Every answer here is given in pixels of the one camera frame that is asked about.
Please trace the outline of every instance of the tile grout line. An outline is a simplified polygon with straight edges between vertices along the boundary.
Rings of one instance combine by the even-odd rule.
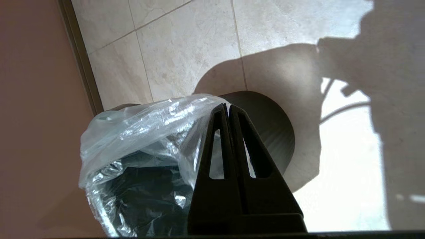
[[[126,34],[125,34],[125,35],[123,35],[122,37],[118,37],[117,39],[115,39],[115,40],[111,41],[110,43],[108,43],[108,44],[104,45],[103,47],[101,47],[101,48],[99,48],[99,49],[94,50],[93,52],[90,52],[90,53],[88,53],[88,52],[87,52],[87,55],[90,55],[90,54],[92,54],[92,53],[94,53],[94,52],[96,52],[96,51],[99,51],[99,50],[101,50],[101,49],[103,49],[103,48],[105,48],[105,47],[109,46],[110,44],[112,44],[112,43],[114,43],[114,42],[116,42],[116,41],[118,41],[118,40],[120,40],[120,39],[122,39],[122,38],[124,38],[124,37],[126,37],[126,36],[128,36],[128,35],[130,35],[130,34],[131,34],[131,33],[133,33],[133,32],[138,31],[139,29],[141,29],[141,28],[143,28],[143,27],[146,27],[147,25],[149,25],[149,24],[153,23],[154,21],[158,20],[159,18],[161,18],[161,17],[163,17],[163,16],[165,16],[165,15],[168,15],[168,14],[172,13],[173,11],[175,11],[175,10],[177,10],[177,9],[181,8],[181,7],[186,6],[187,4],[189,4],[189,3],[191,3],[191,2],[192,2],[192,0],[190,0],[189,2],[187,2],[187,3],[185,3],[185,4],[181,5],[181,6],[178,6],[177,8],[175,8],[175,9],[173,9],[173,10],[171,10],[171,11],[169,11],[169,12],[167,12],[167,13],[163,14],[163,15],[161,15],[160,17],[157,17],[157,18],[153,19],[152,21],[150,21],[150,22],[148,22],[148,23],[146,23],[146,24],[144,24],[144,25],[142,25],[142,26],[140,26],[140,27],[136,28],[136,25],[134,24],[133,15],[132,15],[132,13],[131,13],[130,0],[129,0],[129,1],[128,1],[128,7],[130,8],[130,14],[131,14],[131,19],[132,19],[132,21],[133,21],[134,30],[132,30],[132,31],[130,31],[130,32],[128,32],[128,33],[126,33]]]
[[[236,24],[236,14],[235,14],[235,7],[233,6],[233,0],[230,1],[230,5],[232,6],[233,22],[235,23],[235,31],[236,31],[236,39],[238,40],[239,56],[241,57],[242,75],[244,76],[245,90],[247,91],[248,86],[246,84],[247,80],[245,78],[244,60],[242,59],[241,41],[239,39],[238,25]]]
[[[135,25],[134,19],[133,19],[133,13],[131,12],[130,0],[128,0],[128,8],[130,9],[130,15],[131,15],[131,20],[133,21],[133,26],[134,26],[134,28],[136,28],[136,25]],[[134,29],[134,33],[136,34],[137,44],[139,45],[140,57],[142,58],[143,68],[144,68],[144,71],[145,71],[144,73],[146,75],[146,80],[147,80],[147,85],[149,87],[150,97],[152,98],[152,102],[153,102],[152,89],[150,88],[149,78],[147,77],[145,61],[143,60],[142,48],[140,47],[139,36],[137,35],[136,29]]]

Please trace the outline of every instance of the beige tile floor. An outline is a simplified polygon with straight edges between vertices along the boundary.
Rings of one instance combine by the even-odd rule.
[[[422,0],[73,0],[105,109],[250,90],[309,231],[425,229]]]

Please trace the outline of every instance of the trash bag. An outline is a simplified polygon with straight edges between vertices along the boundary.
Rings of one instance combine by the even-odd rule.
[[[210,113],[221,103],[230,105],[197,94],[93,118],[81,136],[79,187],[108,236],[187,234]],[[214,150],[211,175],[222,178],[221,147]]]

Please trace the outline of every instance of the clear plastic bag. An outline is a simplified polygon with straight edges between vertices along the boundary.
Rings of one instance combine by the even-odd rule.
[[[221,103],[230,105],[197,94],[102,112],[90,122],[81,136],[79,187],[108,236],[186,234],[210,113]],[[212,174],[220,177],[222,167],[216,163]]]

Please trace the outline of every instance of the pink wall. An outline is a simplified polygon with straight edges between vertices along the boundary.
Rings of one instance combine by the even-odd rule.
[[[55,0],[0,1],[0,238],[104,236],[77,188],[93,117]]]

